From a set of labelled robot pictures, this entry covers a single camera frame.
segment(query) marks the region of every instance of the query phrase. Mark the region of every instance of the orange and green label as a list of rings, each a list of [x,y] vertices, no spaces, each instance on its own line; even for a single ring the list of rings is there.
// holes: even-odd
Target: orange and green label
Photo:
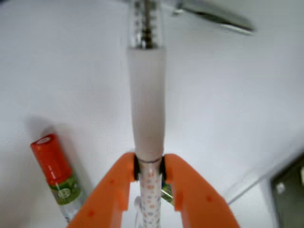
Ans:
[[[49,187],[59,205],[65,205],[74,201],[81,192],[77,179],[73,174],[64,182],[49,185]]]

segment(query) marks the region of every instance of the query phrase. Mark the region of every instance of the green label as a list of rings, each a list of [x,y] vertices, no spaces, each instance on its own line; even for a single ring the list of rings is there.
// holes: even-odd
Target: green label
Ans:
[[[64,182],[50,185],[49,187],[59,205],[65,205],[74,201],[81,192],[76,177],[73,174]]]
[[[170,204],[174,205],[173,201],[173,194],[172,194],[172,187],[170,184],[162,183],[162,188],[161,188],[161,197],[168,201]]]

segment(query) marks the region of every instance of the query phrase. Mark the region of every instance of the clear plastic tube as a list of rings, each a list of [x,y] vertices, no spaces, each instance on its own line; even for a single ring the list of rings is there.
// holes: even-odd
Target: clear plastic tube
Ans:
[[[155,162],[139,161],[142,216],[144,228],[161,227],[161,159]]]

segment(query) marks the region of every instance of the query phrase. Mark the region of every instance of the dark object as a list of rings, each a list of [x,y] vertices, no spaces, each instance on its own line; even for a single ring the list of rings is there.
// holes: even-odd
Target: dark object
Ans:
[[[304,154],[271,180],[271,192],[281,228],[304,227]]]

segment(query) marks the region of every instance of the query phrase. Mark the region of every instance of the metal spring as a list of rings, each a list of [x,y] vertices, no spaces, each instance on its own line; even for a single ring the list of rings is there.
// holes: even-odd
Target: metal spring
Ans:
[[[135,2],[135,17],[136,20],[136,34],[138,37],[138,46],[144,49],[152,49],[156,47],[153,41],[155,38],[156,26],[153,21],[156,16],[152,16],[152,11],[155,11],[157,2],[154,0],[138,0]]]

